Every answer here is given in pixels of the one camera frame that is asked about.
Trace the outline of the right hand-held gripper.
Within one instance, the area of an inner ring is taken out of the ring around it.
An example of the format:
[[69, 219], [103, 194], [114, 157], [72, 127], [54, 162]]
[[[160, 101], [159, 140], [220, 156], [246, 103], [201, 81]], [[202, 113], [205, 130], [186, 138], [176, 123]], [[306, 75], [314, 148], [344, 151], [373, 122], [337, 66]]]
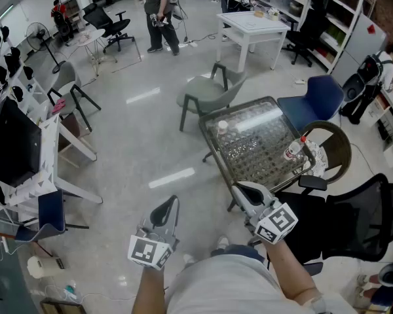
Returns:
[[236, 204], [245, 212], [245, 227], [253, 236], [270, 244], [284, 239], [298, 223], [298, 218], [287, 203], [259, 183], [240, 181], [232, 185]]

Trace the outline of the person's right forearm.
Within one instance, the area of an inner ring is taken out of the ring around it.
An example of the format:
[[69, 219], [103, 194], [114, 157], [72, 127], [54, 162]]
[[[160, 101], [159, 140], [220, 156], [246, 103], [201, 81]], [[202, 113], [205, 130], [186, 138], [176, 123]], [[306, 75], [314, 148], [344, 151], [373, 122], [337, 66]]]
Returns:
[[284, 296], [304, 305], [321, 294], [308, 273], [284, 240], [276, 244], [262, 241], [278, 278]]

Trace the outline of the clear water bottle red cap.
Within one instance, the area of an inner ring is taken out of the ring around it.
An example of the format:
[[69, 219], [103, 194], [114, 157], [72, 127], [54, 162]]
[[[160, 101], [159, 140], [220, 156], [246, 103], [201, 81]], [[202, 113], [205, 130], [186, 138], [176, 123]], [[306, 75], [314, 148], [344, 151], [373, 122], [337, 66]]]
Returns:
[[300, 136], [300, 138], [292, 141], [288, 146], [288, 148], [284, 151], [283, 157], [286, 160], [295, 159], [296, 156], [301, 152], [301, 150], [305, 146], [306, 140], [307, 138], [304, 135], [302, 135]]

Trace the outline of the metal mesh tray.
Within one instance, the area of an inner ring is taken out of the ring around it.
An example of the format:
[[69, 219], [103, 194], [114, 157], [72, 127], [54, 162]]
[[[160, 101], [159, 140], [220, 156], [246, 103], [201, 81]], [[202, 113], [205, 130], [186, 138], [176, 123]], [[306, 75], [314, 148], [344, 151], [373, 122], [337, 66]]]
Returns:
[[[223, 135], [217, 134], [220, 120], [229, 125]], [[199, 126], [228, 188], [250, 181], [279, 192], [315, 165], [307, 146], [295, 159], [283, 157], [300, 134], [271, 96], [202, 116]]]

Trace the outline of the person's blue trousers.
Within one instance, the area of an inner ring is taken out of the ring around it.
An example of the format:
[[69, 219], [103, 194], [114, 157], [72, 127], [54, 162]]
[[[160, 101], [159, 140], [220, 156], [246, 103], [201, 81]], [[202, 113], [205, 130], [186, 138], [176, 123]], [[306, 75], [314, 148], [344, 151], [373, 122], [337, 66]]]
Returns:
[[222, 254], [234, 254], [234, 255], [245, 256], [247, 258], [253, 258], [255, 260], [258, 260], [262, 264], [265, 261], [265, 258], [261, 256], [256, 249], [248, 245], [236, 245], [236, 244], [227, 245], [224, 249], [216, 249], [212, 251], [210, 256], [214, 257]]

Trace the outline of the patterned seat cushion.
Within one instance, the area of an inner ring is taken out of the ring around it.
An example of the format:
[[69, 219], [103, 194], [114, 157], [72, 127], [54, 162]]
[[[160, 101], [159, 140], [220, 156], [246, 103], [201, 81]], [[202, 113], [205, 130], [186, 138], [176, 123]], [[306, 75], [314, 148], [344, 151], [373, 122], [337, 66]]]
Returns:
[[328, 168], [328, 157], [323, 147], [317, 143], [307, 139], [305, 145], [309, 148], [311, 154], [314, 156], [315, 165], [312, 166], [305, 175], [312, 175], [315, 177], [323, 177]]

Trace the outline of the person's light grey shirt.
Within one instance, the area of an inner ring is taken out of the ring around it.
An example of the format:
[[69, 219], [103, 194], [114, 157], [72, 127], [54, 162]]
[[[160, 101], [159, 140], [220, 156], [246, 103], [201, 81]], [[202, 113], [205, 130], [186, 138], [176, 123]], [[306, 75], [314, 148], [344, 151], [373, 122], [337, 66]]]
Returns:
[[287, 299], [260, 261], [235, 254], [201, 260], [166, 291], [166, 314], [357, 314], [338, 294], [300, 305]]

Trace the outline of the blue chair grey shell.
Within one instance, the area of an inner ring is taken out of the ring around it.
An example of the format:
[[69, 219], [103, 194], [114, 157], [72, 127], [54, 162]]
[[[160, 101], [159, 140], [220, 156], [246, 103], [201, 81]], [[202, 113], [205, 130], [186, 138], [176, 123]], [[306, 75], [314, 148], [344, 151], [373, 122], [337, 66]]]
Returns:
[[88, 226], [67, 224], [64, 213], [64, 197], [61, 190], [39, 196], [39, 229], [20, 226], [14, 240], [21, 243], [37, 242], [63, 234], [68, 228], [89, 229]]

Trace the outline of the grey chair black legs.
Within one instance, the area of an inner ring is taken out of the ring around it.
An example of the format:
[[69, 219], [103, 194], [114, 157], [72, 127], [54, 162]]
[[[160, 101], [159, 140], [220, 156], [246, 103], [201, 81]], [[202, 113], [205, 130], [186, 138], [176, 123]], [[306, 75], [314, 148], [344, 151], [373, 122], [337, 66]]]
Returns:
[[182, 108], [179, 130], [183, 131], [188, 112], [201, 117], [229, 108], [246, 78], [245, 71], [236, 72], [216, 62], [209, 78], [197, 76], [191, 79], [176, 99]]
[[47, 97], [53, 107], [57, 106], [58, 101], [64, 104], [64, 106], [58, 111], [58, 114], [62, 118], [78, 111], [88, 130], [92, 131], [92, 127], [81, 108], [80, 101], [82, 99], [86, 99], [99, 111], [102, 108], [83, 91], [81, 80], [72, 63], [66, 61], [61, 65], [55, 81], [52, 83], [50, 90], [47, 92]]

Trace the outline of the blue plastic chair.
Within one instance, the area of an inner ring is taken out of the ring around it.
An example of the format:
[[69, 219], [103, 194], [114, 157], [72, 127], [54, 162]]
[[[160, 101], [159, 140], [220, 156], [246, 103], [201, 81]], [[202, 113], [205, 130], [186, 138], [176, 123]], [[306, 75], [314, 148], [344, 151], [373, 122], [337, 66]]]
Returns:
[[344, 100], [344, 93], [331, 75], [311, 77], [303, 96], [277, 99], [282, 112], [293, 127], [301, 131], [311, 122], [328, 121], [335, 116]]

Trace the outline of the white triangle-patterned desk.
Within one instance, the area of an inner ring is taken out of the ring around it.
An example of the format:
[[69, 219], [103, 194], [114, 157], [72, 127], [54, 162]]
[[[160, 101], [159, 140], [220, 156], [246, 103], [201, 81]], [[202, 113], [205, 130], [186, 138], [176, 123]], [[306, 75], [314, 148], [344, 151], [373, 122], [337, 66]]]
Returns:
[[59, 136], [65, 137], [75, 148], [92, 161], [97, 160], [96, 153], [92, 152], [91, 149], [69, 132], [60, 123], [60, 117], [57, 115], [45, 120], [39, 127], [41, 129], [39, 172], [16, 188], [4, 184], [5, 204], [7, 206], [20, 205], [59, 189], [97, 204], [102, 203], [103, 198], [101, 196], [79, 188], [58, 176]]

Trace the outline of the white square table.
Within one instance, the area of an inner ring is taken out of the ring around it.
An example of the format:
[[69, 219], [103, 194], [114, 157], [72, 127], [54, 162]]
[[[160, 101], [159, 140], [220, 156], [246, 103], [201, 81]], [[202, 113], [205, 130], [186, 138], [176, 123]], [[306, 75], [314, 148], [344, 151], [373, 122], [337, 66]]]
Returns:
[[255, 16], [254, 11], [231, 12], [217, 14], [218, 35], [216, 62], [221, 61], [222, 36], [227, 36], [232, 42], [241, 47], [238, 61], [238, 72], [243, 72], [248, 52], [253, 53], [257, 43], [277, 41], [277, 51], [270, 66], [274, 70], [290, 27], [281, 21], [274, 21], [266, 16]]

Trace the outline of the grey refrigerator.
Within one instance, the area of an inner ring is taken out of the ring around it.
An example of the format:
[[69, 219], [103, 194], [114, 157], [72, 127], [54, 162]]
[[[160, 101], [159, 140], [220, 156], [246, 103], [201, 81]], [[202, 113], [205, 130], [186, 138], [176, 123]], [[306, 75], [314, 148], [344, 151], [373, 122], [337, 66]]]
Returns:
[[339, 86], [353, 75], [365, 57], [384, 50], [387, 34], [364, 14], [360, 14], [353, 32], [331, 75]]

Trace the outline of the small round white table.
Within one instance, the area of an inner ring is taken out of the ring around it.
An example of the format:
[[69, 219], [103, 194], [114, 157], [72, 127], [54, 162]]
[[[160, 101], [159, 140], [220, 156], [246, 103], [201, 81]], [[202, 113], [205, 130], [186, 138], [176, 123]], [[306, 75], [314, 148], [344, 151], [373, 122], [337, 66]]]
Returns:
[[103, 34], [105, 33], [104, 29], [95, 29], [93, 31], [83, 31], [80, 33], [80, 37], [77, 40], [76, 45], [79, 48], [84, 48], [88, 56], [90, 57], [91, 66], [94, 70], [94, 74], [96, 77], [99, 76], [99, 66], [102, 61], [102, 57], [100, 55], [99, 46], [103, 47], [100, 42]]

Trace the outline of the black standing fan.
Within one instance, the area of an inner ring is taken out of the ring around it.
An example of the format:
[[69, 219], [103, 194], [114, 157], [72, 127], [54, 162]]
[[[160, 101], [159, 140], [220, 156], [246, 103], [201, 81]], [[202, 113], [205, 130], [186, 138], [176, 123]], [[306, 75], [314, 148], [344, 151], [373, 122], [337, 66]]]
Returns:
[[50, 48], [52, 40], [53, 37], [42, 23], [34, 22], [26, 29], [26, 41], [28, 42], [29, 46], [34, 52], [46, 50], [50, 54], [50, 57], [55, 63], [52, 73], [56, 74], [60, 71], [64, 61], [58, 62], [54, 57], [54, 54]]

